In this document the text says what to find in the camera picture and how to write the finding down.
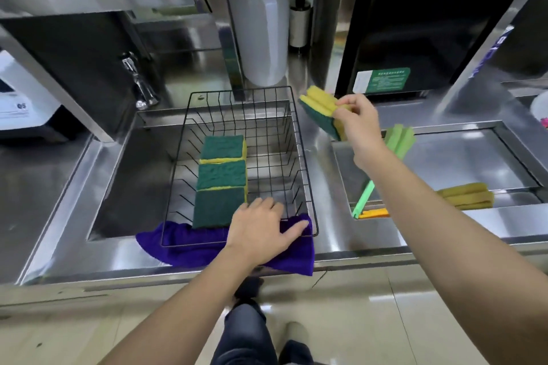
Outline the light green handled scrubber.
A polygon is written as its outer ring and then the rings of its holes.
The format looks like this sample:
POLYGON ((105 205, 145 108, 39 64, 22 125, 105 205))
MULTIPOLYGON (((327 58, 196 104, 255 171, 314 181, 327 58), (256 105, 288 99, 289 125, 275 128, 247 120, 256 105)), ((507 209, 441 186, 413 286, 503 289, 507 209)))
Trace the light green handled scrubber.
MULTIPOLYGON (((387 130, 384 140, 386 146, 402 161, 415 143, 414 129, 400 124, 395 125, 387 130)), ((374 188, 375 184, 370 179, 352 211, 353 218, 358 219, 362 215, 374 188)))

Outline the white pump soap bottle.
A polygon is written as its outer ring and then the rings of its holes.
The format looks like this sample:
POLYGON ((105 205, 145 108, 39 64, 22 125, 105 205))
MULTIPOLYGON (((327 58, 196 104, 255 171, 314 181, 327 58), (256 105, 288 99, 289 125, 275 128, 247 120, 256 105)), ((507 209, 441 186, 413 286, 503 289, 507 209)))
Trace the white pump soap bottle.
POLYGON ((289 48, 302 53, 309 47, 312 6, 307 0, 294 0, 289 16, 289 48))

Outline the green white label sticker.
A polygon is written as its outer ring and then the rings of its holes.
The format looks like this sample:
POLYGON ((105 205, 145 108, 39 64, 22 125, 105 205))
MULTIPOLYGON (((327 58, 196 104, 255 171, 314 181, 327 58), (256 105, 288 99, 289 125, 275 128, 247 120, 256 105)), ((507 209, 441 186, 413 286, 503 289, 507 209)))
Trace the green white label sticker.
POLYGON ((404 89, 410 68, 393 68, 359 71, 353 84, 356 94, 379 94, 399 92, 404 89))

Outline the person's right forearm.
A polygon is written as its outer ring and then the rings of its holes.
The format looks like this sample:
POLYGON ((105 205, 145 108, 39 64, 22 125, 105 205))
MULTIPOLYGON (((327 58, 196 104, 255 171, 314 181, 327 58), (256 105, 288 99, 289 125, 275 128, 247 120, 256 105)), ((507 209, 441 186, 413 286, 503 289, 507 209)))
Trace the person's right forearm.
POLYGON ((352 143, 397 229, 490 365, 548 365, 548 276, 456 209, 382 140, 352 143))

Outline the person's right hand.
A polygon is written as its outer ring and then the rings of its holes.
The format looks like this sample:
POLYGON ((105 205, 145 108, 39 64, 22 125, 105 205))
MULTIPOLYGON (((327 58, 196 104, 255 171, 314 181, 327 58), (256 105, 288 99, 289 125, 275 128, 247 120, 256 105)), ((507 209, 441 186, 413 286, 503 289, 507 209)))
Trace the person's right hand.
POLYGON ((387 152, 375 106, 373 123, 342 124, 346 138, 353 149, 355 164, 363 171, 368 172, 373 168, 374 163, 387 152))

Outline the person's left forearm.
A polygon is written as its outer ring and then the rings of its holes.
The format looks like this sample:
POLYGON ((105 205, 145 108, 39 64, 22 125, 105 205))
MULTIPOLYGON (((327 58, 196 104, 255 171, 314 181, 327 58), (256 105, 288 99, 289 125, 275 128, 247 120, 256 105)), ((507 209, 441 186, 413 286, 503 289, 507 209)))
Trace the person's left forearm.
POLYGON ((259 263, 250 246, 226 246, 98 365, 194 365, 225 305, 259 263))

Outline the white round container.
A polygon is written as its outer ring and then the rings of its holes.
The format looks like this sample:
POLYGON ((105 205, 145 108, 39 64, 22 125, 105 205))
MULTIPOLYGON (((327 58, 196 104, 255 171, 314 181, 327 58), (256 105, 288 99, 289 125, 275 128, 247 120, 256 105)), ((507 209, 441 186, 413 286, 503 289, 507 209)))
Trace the white round container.
POLYGON ((548 90, 543 91, 533 99, 530 112, 548 130, 548 90))

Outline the black cabinet appliance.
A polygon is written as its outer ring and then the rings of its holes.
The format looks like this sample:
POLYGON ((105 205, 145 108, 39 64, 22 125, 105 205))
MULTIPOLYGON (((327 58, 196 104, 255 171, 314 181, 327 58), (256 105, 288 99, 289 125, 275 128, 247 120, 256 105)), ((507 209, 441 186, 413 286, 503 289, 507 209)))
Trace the black cabinet appliance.
POLYGON ((450 87, 513 0, 356 0, 335 88, 352 92, 365 70, 410 68, 399 96, 450 87))

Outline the white plastic jug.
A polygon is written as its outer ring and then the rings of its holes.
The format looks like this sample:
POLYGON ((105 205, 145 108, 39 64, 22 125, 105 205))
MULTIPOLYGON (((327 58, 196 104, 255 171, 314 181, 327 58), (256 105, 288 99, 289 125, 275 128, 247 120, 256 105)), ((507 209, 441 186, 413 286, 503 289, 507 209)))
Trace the white plastic jug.
POLYGON ((244 76, 277 85, 287 67, 289 0, 229 0, 229 8, 244 76))

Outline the black wire basket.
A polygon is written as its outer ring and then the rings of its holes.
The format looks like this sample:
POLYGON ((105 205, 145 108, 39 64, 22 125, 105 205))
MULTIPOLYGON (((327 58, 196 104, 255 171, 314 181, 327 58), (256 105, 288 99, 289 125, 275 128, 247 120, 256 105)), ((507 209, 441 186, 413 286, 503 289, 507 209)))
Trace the black wire basket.
POLYGON ((196 92, 182 117, 162 248, 225 244, 242 203, 273 198, 281 220, 310 217, 305 239, 319 234, 310 177, 291 88, 196 92))

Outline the purple cloth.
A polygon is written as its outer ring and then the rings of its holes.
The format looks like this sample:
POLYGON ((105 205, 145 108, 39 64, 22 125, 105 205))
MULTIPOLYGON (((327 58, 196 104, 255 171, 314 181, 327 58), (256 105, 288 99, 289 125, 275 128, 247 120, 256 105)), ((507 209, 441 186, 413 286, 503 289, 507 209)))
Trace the purple cloth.
MULTIPOLYGON (((284 219, 280 222, 280 231, 284 232, 300 221, 308 222, 302 236, 264 266, 312 276, 315 249, 310 216, 303 213, 284 219)), ((207 266, 218 255, 226 244, 228 233, 228 227, 193 229, 190 224, 166 221, 153 231, 136 234, 135 239, 156 260, 174 267, 195 269, 207 266)))

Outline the blue label sticker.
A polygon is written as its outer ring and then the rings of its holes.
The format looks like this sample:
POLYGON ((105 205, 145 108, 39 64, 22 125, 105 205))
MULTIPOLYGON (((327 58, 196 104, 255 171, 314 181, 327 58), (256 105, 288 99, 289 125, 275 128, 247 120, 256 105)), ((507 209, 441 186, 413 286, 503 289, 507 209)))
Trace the blue label sticker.
POLYGON ((504 41, 507 39, 507 37, 510 35, 510 33, 514 30, 514 26, 512 24, 509 24, 503 31, 503 33, 498 37, 496 42, 491 46, 491 48, 486 52, 486 54, 483 56, 483 58, 480 60, 476 68, 472 71, 472 73, 469 76, 470 78, 474 78, 480 69, 483 67, 485 62, 489 60, 495 52, 499 49, 499 47, 504 43, 504 41))

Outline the white appliance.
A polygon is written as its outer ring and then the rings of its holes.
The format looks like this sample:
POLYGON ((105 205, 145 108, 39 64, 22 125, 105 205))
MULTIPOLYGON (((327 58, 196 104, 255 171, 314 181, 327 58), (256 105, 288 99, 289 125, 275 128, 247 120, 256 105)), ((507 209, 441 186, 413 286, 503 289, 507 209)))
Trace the white appliance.
POLYGON ((61 103, 6 50, 0 51, 0 131, 44 126, 61 103))

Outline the person's dark blue jeans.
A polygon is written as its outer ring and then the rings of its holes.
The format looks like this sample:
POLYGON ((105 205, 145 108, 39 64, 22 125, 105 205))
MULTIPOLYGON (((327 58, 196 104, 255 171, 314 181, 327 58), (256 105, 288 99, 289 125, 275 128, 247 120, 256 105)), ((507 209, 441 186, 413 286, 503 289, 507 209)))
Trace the person's dark blue jeans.
POLYGON ((277 354, 258 303, 233 306, 210 365, 315 365, 308 345, 289 341, 277 354))

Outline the person's shoe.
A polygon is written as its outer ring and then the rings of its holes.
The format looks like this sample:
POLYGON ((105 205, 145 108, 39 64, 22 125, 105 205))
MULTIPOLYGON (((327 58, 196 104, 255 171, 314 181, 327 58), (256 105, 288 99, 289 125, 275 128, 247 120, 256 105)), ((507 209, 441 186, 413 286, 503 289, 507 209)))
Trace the person's shoe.
POLYGON ((289 341, 295 341, 303 345, 309 343, 309 333, 304 325, 300 322, 290 321, 285 325, 284 333, 282 335, 282 347, 289 341))
POLYGON ((256 299, 264 283, 262 277, 246 277, 234 293, 235 306, 256 305, 256 299))

